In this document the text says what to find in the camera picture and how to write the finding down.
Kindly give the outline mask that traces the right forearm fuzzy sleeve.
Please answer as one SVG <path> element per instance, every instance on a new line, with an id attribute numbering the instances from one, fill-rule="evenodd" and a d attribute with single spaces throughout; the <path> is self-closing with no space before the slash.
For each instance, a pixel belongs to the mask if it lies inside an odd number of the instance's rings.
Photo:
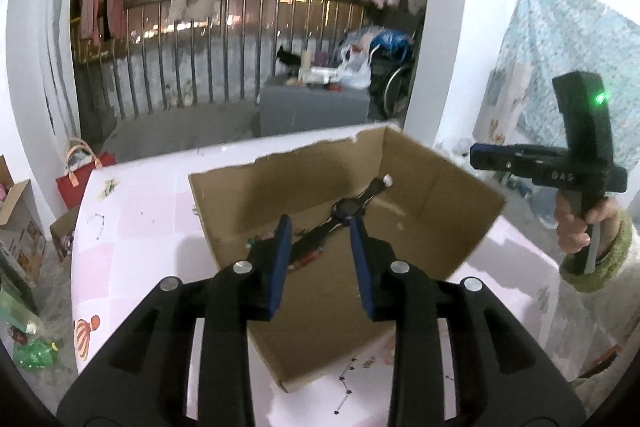
<path id="1" fill-rule="evenodd" d="M 568 380 L 605 352 L 626 347 L 639 326 L 639 233 L 627 213 L 610 251 L 587 275 L 560 273 L 544 352 Z"/>

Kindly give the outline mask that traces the right hand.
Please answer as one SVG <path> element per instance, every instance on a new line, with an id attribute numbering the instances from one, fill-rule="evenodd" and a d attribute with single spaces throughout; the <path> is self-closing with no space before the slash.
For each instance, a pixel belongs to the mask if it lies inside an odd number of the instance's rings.
<path id="1" fill-rule="evenodd" d="M 598 257 L 602 258 L 611 249 L 622 222 L 623 210 L 614 198 L 605 197 L 586 214 L 585 219 L 574 216 L 570 202 L 562 192 L 556 193 L 554 217 L 558 226 L 556 235 L 563 253 L 576 255 L 590 245 L 587 233 L 589 225 L 600 225 Z"/>

